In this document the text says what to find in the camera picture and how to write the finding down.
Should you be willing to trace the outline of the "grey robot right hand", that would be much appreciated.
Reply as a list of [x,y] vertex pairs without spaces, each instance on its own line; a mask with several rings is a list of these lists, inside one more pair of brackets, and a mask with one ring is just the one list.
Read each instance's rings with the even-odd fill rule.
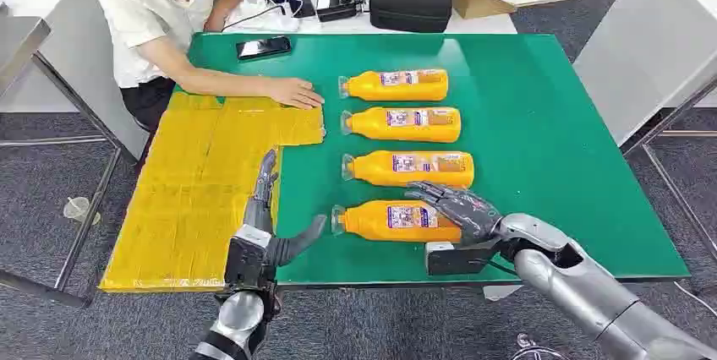
[[483,243],[495,236],[502,215],[486,199],[469,189],[452,188],[426,181],[410,182],[404,195],[436,209],[461,230],[460,244]]

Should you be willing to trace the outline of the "person's right hand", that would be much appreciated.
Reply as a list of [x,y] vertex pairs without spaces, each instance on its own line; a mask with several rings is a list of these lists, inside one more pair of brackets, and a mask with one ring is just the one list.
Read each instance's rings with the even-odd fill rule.
[[285,106],[300,109],[321,107],[325,103],[310,82],[297,78],[267,78],[266,94]]

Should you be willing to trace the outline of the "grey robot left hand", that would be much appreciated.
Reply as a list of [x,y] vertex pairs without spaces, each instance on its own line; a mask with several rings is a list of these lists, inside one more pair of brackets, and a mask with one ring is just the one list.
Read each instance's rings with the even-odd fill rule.
[[309,248],[324,231],[327,216],[319,214],[311,224],[294,237],[277,237],[273,230],[271,216],[271,197],[274,182],[278,179],[275,172],[277,152],[269,149],[260,162],[260,169],[255,181],[255,188],[249,197],[242,219],[242,226],[253,227],[249,234],[264,249],[264,263],[269,266],[282,267],[294,261],[302,252]]

